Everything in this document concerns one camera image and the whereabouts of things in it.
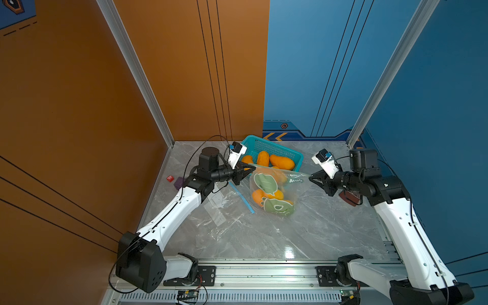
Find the clear green-zip bag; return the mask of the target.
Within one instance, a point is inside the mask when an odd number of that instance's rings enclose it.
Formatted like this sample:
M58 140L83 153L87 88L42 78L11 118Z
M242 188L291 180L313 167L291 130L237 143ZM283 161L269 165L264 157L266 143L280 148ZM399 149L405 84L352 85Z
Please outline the clear green-zip bag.
M252 203L269 214L291 216L311 188L309 177L301 172L258 165L250 174Z

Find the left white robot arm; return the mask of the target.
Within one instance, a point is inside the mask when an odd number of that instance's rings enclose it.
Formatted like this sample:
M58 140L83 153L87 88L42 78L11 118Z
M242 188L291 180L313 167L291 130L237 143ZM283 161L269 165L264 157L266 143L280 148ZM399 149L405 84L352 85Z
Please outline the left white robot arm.
M136 233L127 232L121 237L111 271L147 293L169 280L177 279L186 285L196 282L198 259L181 252L164 257L167 243L188 215L213 192L217 182L231 180L238 185L255 169L241 161L234 167L195 166L174 199L152 221Z

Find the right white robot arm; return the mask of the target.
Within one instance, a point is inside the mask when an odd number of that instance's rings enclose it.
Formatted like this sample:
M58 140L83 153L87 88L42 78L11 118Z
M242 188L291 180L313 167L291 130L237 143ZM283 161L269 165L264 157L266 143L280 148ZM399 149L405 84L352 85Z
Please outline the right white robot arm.
M342 171L329 177L321 170L310 181L329 196L344 189L366 197L384 222L406 270L405 274L394 274L361 255L345 255L336 265L338 283L366 284L393 304L465 304L474 299L469 284L457 281L437 254L419 222L410 194L398 177L380 174L367 177Z

